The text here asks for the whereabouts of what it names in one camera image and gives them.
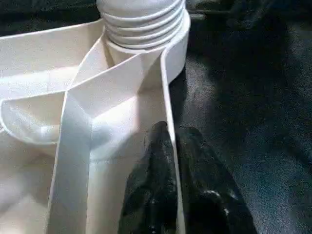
curved plastic scoop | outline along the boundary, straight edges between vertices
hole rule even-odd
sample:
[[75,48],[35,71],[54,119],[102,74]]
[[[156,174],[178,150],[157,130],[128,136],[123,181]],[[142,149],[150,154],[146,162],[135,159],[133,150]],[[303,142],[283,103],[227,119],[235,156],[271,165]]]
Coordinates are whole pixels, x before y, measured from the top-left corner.
[[14,138],[28,144],[51,145],[59,139],[64,92],[5,100],[0,120]]

dark fabric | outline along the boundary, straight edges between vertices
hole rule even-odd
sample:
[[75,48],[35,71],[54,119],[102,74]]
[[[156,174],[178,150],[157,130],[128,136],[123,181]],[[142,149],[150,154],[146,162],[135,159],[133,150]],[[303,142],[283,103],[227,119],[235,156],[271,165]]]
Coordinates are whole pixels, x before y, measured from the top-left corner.
[[95,5],[38,13],[0,13],[0,36],[28,33],[39,30],[92,22],[99,19]]
[[174,120],[200,130],[260,234],[312,232],[311,20],[267,15],[250,30],[192,17]]
[[167,124],[154,125],[144,145],[145,155],[127,180],[118,233],[174,234],[176,170]]
[[275,15],[310,15],[310,0],[235,0],[228,24],[243,29],[253,28],[269,13]]
[[60,11],[95,5],[96,0],[2,0],[1,14]]
[[196,128],[176,134],[183,208],[188,234],[256,234],[231,174]]
[[186,0],[186,7],[191,12],[229,10],[234,0]]

black fabric surface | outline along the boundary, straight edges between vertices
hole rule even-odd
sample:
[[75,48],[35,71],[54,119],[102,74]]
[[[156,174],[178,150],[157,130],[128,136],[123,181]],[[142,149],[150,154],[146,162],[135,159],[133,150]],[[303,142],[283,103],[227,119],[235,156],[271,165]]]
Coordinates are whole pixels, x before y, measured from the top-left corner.
[[[94,7],[76,17],[5,9],[1,35],[98,18]],[[192,18],[186,69],[170,85],[175,124],[200,130],[258,233],[312,233],[311,20],[267,15],[250,30],[226,25],[224,16]]]
[[2,0],[1,14],[60,11],[95,5],[95,0]]

white plastic tray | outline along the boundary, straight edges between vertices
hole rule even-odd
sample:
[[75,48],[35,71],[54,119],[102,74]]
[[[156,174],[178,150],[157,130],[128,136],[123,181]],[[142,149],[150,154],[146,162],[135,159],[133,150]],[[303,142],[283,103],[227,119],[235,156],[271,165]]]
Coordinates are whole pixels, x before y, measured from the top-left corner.
[[[168,83],[185,63],[188,13],[181,32],[152,51],[115,46],[99,33],[102,27],[99,20],[0,39],[1,56],[10,41],[32,42],[16,56],[5,49],[14,62],[0,71],[0,234],[117,233],[127,176],[143,156],[143,135],[167,121],[175,146]],[[36,57],[27,61],[29,51]],[[39,88],[29,84],[32,79]],[[11,84],[17,84],[15,93]]]

compartment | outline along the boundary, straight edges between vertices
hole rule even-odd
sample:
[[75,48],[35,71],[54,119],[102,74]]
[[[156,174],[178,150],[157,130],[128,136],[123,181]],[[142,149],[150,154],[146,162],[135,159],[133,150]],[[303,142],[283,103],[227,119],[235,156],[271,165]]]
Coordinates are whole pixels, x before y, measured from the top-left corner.
[[144,155],[145,132],[161,120],[173,126],[160,56],[149,67],[144,59],[133,56],[69,90],[48,233],[117,233],[127,177]]
[[0,99],[63,91],[102,29],[98,20],[0,38]]
[[44,233],[54,159],[0,130],[0,232]]

